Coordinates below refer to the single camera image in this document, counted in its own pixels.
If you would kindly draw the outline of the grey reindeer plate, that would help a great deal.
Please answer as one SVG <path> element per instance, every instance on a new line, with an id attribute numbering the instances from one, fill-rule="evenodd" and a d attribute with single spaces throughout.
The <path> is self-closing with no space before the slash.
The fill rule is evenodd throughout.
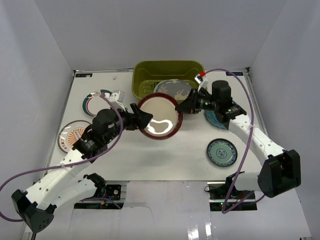
<path id="1" fill-rule="evenodd" d="M 153 92 L 163 93 L 172 98 L 177 102 L 184 101 L 190 94 L 192 86 L 186 81 L 180 79 L 167 79 L 158 83 Z"/>

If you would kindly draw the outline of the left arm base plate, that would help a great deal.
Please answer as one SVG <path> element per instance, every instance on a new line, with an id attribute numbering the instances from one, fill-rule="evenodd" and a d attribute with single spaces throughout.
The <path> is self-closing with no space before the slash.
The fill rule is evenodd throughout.
<path id="1" fill-rule="evenodd" d="M 120 184 L 107 184 L 98 189 L 93 197 L 77 202 L 74 209 L 82 210 L 121 210 L 124 200 L 121 197 L 122 186 Z"/>

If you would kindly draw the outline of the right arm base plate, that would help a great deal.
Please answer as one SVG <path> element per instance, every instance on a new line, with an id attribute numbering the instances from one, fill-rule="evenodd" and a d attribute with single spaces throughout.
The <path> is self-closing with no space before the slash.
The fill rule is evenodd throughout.
<path id="1" fill-rule="evenodd" d="M 224 201 L 228 192 L 227 189 L 222 188 L 224 184 L 224 181 L 208 182 L 206 187 L 204 188 L 204 191 L 209 195 L 209 206 L 211 212 L 222 211 Z M 236 205 L 249 193 L 250 192 L 246 190 L 232 192 L 229 199 L 227 200 L 225 210 L 228 210 L 232 206 Z M 249 198 L 245 199 L 243 203 L 232 209 L 232 211 L 257 211 L 258 207 L 255 201 L 256 195 L 253 193 Z"/>

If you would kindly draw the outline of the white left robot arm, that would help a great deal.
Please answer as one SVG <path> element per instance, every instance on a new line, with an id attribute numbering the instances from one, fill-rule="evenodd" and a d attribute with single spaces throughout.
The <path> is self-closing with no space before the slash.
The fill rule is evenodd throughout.
<path id="1" fill-rule="evenodd" d="M 106 154 L 110 142 L 116 143 L 124 130 L 144 129 L 153 115 L 130 104 L 126 109 L 102 109 L 73 144 L 60 163 L 26 190 L 17 189 L 11 199 L 14 208 L 33 233 L 43 231 L 54 219 L 54 211 L 61 206 L 87 198 L 99 200 L 105 196 L 105 180 L 96 173 L 85 176 L 76 185 L 68 183 L 89 167 L 97 158 Z"/>

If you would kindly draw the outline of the white plate teal rim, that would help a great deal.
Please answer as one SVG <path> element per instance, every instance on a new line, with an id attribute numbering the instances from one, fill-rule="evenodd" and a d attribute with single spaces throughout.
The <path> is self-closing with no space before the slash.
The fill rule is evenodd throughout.
<path id="1" fill-rule="evenodd" d="M 109 109 L 110 105 L 103 100 L 100 96 L 109 98 L 112 92 L 106 89 L 96 90 L 89 93 L 82 102 L 82 110 L 88 117 L 94 118 L 102 109 Z"/>

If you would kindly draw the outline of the dark red rimmed plate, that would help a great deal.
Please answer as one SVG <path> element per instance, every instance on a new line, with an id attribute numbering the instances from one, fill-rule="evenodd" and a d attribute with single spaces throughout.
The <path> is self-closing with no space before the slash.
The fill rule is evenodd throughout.
<path id="1" fill-rule="evenodd" d="M 140 132 L 153 140 L 166 140 L 175 135 L 182 126 L 183 114 L 176 110 L 178 102 L 164 93 L 152 93 L 138 104 L 143 112 L 153 115 Z"/>

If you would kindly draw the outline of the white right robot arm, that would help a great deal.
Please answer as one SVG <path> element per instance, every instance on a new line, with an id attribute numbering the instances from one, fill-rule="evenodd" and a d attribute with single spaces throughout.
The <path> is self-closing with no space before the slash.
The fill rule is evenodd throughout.
<path id="1" fill-rule="evenodd" d="M 227 130 L 246 144 L 258 160 L 263 162 L 259 172 L 239 171 L 226 179 L 226 195 L 236 200 L 244 191 L 259 191 L 274 198 L 301 185 L 301 158 L 294 149 L 286 150 L 276 144 L 259 128 L 254 127 L 252 118 L 233 101 L 231 87 L 225 80 L 212 83 L 212 93 L 204 88 L 192 89 L 188 97 L 176 106 L 186 114 L 201 110 L 214 111 L 217 120 Z"/>

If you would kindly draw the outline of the teal scalloped plate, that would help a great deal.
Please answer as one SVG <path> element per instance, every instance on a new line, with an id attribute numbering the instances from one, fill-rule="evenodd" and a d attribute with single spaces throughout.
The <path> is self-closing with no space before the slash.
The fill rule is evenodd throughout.
<path id="1" fill-rule="evenodd" d="M 220 128 L 220 129 L 226 129 L 226 127 L 218 121 L 216 114 L 214 111 L 211 110 L 205 110 L 204 115 L 206 120 L 214 127 Z"/>

